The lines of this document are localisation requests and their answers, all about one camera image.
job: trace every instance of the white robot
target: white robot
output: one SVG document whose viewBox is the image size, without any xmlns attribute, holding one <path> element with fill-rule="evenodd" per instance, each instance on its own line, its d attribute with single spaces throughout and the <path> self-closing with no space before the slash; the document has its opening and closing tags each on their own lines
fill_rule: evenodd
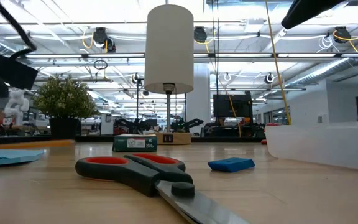
<svg viewBox="0 0 358 224">
<path fill-rule="evenodd" d="M 15 124 L 23 125 L 23 112 L 30 108 L 29 100 L 24 98 L 25 90 L 15 90 L 9 93 L 9 101 L 7 102 L 4 113 L 5 117 L 16 116 Z"/>
</svg>

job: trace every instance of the green box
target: green box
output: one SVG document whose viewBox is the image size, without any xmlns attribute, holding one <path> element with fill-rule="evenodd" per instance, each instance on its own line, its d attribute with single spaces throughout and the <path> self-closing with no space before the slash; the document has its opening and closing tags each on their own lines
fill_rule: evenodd
<svg viewBox="0 0 358 224">
<path fill-rule="evenodd" d="M 155 134 L 122 134 L 114 137 L 113 152 L 155 152 L 157 137 Z"/>
</svg>

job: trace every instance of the scissor blade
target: scissor blade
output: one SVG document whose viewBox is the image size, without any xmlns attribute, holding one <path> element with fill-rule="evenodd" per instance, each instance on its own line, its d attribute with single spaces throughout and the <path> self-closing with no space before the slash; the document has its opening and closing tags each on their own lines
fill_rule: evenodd
<svg viewBox="0 0 358 224">
<path fill-rule="evenodd" d="M 192 198 L 171 194 L 172 182 L 161 180 L 156 188 L 160 195 L 190 223 L 202 224 L 249 224 L 235 213 L 195 190 Z"/>
</svg>

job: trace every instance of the potted plant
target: potted plant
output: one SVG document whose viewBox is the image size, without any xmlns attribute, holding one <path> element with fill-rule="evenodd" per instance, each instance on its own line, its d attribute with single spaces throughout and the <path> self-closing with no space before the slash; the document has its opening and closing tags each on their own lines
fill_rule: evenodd
<svg viewBox="0 0 358 224">
<path fill-rule="evenodd" d="M 50 77 L 34 96 L 34 105 L 50 116 L 53 139 L 74 139 L 80 122 L 97 114 L 86 83 L 67 78 Z"/>
</svg>

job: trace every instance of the white lampshade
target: white lampshade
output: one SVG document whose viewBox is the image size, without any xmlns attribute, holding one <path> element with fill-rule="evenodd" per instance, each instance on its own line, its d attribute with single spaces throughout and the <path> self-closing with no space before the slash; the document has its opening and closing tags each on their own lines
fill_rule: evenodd
<svg viewBox="0 0 358 224">
<path fill-rule="evenodd" d="M 145 89 L 165 94 L 164 83 L 175 84 L 173 94 L 193 91 L 193 15 L 184 7 L 162 5 L 147 16 Z"/>
</svg>

